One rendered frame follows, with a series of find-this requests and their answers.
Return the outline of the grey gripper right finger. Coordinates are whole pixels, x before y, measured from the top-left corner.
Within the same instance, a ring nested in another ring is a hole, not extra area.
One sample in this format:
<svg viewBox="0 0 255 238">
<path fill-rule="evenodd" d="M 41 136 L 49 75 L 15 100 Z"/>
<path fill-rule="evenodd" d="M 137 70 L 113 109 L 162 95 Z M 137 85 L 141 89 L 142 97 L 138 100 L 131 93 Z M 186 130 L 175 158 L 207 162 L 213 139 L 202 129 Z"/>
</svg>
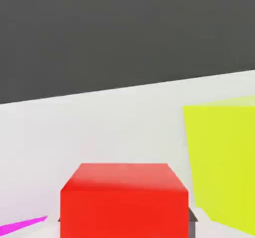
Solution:
<svg viewBox="0 0 255 238">
<path fill-rule="evenodd" d="M 202 208 L 199 207 L 189 207 L 188 209 L 189 217 L 189 235 L 188 238 L 196 238 L 196 224 L 209 222 L 210 219 L 208 215 Z"/>
</svg>

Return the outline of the small red cube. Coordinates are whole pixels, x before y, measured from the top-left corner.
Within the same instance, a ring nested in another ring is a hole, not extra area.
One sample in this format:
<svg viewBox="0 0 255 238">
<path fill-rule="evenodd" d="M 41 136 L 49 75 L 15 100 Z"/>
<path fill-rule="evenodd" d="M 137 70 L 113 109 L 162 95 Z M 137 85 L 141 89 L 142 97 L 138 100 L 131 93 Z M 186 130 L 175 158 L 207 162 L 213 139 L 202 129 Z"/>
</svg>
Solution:
<svg viewBox="0 0 255 238">
<path fill-rule="evenodd" d="M 188 222 L 167 164 L 81 164 L 60 193 L 60 238 L 188 238 Z"/>
</svg>

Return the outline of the large magenta box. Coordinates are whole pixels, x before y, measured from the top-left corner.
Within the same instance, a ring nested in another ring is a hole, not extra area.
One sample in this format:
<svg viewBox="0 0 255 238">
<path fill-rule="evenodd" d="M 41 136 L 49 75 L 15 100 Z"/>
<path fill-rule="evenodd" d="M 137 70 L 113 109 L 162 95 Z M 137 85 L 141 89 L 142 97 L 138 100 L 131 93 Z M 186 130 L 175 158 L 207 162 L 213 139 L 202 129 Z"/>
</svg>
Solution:
<svg viewBox="0 0 255 238">
<path fill-rule="evenodd" d="M 22 228 L 25 228 L 27 226 L 36 224 L 38 222 L 43 222 L 46 219 L 47 219 L 47 216 L 44 216 L 40 218 L 35 218 L 35 219 L 30 219 L 26 221 L 21 221 L 21 222 L 16 222 L 16 223 L 0 226 L 0 237 L 6 234 L 12 233 L 14 231 L 20 230 Z"/>
</svg>

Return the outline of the large yellow box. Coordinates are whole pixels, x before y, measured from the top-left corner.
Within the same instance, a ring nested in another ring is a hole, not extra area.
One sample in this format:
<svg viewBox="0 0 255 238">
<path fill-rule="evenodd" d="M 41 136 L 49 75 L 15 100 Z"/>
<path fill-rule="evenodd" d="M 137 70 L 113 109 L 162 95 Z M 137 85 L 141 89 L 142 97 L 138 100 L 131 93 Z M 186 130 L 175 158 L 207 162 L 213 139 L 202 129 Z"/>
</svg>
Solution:
<svg viewBox="0 0 255 238">
<path fill-rule="evenodd" d="M 183 108 L 195 204 L 255 236 L 255 95 Z"/>
</svg>

